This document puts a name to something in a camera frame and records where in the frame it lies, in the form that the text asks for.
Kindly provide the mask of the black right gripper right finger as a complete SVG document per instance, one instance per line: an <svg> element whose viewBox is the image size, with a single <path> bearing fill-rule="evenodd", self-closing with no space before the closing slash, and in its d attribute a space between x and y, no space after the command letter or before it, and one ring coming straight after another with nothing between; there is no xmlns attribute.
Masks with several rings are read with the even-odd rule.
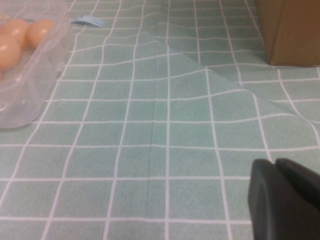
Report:
<svg viewBox="0 0 320 240"><path fill-rule="evenodd" d="M288 158L278 158L275 166L295 189L314 207L320 206L320 175L315 171Z"/></svg>

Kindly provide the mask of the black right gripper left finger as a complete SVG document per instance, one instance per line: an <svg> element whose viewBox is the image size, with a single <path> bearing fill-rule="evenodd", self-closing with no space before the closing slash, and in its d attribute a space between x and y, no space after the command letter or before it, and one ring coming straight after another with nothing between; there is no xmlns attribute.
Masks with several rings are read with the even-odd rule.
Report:
<svg viewBox="0 0 320 240"><path fill-rule="evenodd" d="M275 163L252 163L248 208L255 240L318 240L320 207L305 201Z"/></svg>

